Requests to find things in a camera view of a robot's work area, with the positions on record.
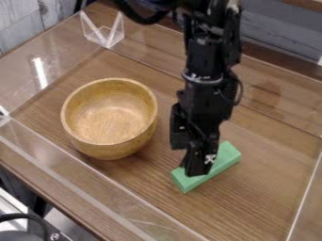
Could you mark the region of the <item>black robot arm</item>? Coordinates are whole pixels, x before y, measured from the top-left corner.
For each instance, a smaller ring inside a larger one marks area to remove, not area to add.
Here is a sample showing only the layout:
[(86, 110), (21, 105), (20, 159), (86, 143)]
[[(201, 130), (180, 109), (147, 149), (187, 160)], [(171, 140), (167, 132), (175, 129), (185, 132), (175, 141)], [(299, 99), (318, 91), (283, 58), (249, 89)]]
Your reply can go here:
[(229, 119), (243, 95), (232, 71), (241, 60), (240, 0), (113, 0), (137, 24), (155, 24), (177, 11), (183, 15), (184, 88), (171, 107), (169, 144), (184, 150), (188, 177), (205, 175), (216, 161), (220, 124)]

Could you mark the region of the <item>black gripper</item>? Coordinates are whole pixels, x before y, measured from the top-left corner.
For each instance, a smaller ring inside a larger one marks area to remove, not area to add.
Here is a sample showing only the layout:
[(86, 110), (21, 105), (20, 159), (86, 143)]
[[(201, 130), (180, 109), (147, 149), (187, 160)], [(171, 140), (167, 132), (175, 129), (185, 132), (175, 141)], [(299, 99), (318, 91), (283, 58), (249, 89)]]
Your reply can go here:
[(213, 81), (184, 80), (171, 107), (169, 144), (185, 150), (180, 167), (187, 177), (205, 175), (219, 151), (220, 124), (239, 104), (241, 82), (235, 74)]

